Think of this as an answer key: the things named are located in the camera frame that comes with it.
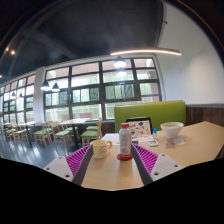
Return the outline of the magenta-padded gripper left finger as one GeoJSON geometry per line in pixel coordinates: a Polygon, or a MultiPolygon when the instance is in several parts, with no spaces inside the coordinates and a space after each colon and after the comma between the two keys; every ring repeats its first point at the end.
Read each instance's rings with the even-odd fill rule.
{"type": "Polygon", "coordinates": [[[93,146],[87,145],[66,157],[57,157],[44,170],[80,186],[92,156],[93,146]]]}

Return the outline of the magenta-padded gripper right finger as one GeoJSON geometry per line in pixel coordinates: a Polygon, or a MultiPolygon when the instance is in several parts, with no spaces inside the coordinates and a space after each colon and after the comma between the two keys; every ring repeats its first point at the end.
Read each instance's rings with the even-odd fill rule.
{"type": "Polygon", "coordinates": [[[131,154],[136,162],[144,185],[157,181],[182,169],[182,166],[165,153],[156,153],[133,144],[131,154]]]}

